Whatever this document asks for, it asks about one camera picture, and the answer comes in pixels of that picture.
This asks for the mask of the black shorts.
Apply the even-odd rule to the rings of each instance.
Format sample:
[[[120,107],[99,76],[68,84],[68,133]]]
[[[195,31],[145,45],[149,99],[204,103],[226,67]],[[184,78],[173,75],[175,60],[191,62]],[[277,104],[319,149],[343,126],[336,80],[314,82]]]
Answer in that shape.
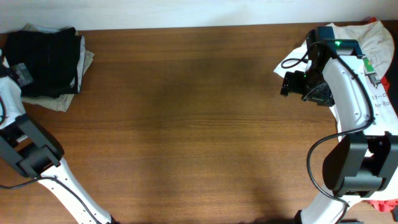
[[[81,36],[74,27],[47,34],[10,32],[2,49],[10,66],[24,63],[34,79],[21,87],[22,96],[58,98],[78,93]]]

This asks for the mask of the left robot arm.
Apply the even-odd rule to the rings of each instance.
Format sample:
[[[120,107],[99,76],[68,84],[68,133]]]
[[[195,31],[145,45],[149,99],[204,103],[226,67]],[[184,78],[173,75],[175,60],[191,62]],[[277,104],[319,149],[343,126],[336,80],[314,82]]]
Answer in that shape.
[[[38,182],[56,196],[78,223],[116,223],[70,170],[60,143],[24,109],[21,88],[5,56],[1,57],[1,159],[27,182]]]

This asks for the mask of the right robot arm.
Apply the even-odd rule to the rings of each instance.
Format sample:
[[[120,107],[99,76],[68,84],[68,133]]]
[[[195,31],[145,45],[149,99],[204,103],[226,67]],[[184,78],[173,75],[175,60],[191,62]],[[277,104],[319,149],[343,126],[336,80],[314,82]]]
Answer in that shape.
[[[372,90],[382,85],[366,72],[366,57],[357,40],[338,39],[332,27],[320,26],[306,37],[307,63],[282,62],[286,73],[281,94],[334,107],[339,142],[326,156],[323,183],[312,203],[299,210],[295,223],[341,223],[346,212],[364,200],[397,198],[397,125],[386,121]]]

